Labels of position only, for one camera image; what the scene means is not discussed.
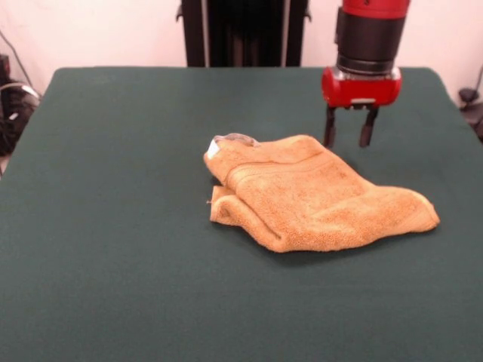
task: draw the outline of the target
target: black object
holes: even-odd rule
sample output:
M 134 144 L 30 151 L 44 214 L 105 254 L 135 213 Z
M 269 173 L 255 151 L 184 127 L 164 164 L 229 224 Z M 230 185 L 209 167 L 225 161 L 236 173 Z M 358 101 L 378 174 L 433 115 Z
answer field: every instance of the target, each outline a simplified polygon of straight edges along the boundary
M 308 0 L 292 1 L 289 9 L 286 63 L 284 0 L 206 0 L 209 66 L 300 66 Z M 188 66 L 205 66 L 201 0 L 183 0 Z
M 183 17 L 188 66 L 206 66 L 202 0 L 182 0 L 176 19 Z
M 12 83 L 7 55 L 0 55 L 0 86 Z M 20 87 L 0 92 L 0 157 L 10 155 L 29 122 L 36 105 L 31 96 Z
M 478 74 L 478 80 L 476 81 L 476 86 L 474 88 L 462 88 L 458 92 L 460 96 L 460 100 L 464 103 L 463 107 L 461 107 L 462 111 L 466 111 L 469 106 L 471 106 L 479 97 L 480 93 L 478 89 L 481 85 L 481 79 L 483 78 L 483 66 L 480 68 L 480 73 Z
M 357 17 L 339 8 L 336 30 L 339 48 L 337 66 L 345 72 L 364 75 L 391 72 L 405 20 L 405 17 Z

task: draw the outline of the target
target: folded towel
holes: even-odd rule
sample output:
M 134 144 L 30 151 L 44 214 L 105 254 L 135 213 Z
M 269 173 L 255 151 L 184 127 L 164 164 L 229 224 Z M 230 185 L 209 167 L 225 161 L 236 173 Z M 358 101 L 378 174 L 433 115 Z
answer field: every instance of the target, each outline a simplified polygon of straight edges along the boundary
M 439 224 L 424 196 L 370 183 L 309 136 L 259 143 L 232 133 L 215 137 L 204 160 L 222 184 L 211 221 L 241 226 L 275 252 L 362 247 Z

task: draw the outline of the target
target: orange towel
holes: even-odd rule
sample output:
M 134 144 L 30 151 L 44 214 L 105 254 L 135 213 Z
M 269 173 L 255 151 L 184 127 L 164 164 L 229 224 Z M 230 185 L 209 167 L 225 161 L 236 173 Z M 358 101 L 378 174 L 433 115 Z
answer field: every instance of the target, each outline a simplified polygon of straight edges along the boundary
M 275 252 L 361 247 L 439 224 L 424 196 L 368 182 L 309 136 L 258 143 L 231 133 L 204 160 L 222 184 L 211 221 L 241 226 Z

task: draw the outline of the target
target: towel tag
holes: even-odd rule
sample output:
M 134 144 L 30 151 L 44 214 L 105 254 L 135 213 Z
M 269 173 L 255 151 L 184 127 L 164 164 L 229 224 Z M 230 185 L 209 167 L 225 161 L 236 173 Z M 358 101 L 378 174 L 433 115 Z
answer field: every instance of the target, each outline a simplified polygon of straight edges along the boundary
M 211 160 L 219 151 L 220 151 L 220 147 L 217 145 L 217 141 L 212 139 L 210 143 L 210 147 L 208 147 L 208 150 L 206 152 L 208 160 Z

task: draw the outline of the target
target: green cloth surface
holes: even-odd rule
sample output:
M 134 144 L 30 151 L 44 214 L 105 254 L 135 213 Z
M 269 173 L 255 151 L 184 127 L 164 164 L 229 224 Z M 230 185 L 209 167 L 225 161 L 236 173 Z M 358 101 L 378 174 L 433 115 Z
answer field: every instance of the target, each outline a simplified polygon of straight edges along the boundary
M 483 148 L 428 69 L 358 147 L 433 232 L 275 254 L 210 223 L 215 134 L 321 138 L 320 69 L 62 69 L 0 182 L 2 361 L 482 361 Z

